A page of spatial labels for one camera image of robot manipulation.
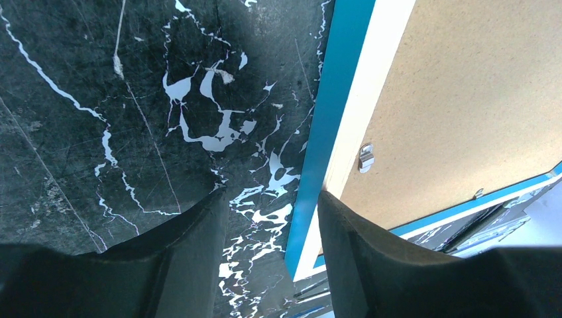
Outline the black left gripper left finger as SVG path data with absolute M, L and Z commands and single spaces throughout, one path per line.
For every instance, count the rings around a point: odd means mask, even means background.
M 1 246 L 2 317 L 211 317 L 226 189 L 102 253 Z

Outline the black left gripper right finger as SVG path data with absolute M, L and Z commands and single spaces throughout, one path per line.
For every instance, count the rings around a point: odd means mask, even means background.
M 322 191 L 317 212 L 336 317 L 560 317 L 561 249 L 458 258 L 408 242 Z

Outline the blue picture frame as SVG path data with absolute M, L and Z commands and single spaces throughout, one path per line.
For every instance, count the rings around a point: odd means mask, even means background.
M 561 181 L 560 1 L 338 1 L 285 262 L 325 270 L 317 197 L 420 246 Z

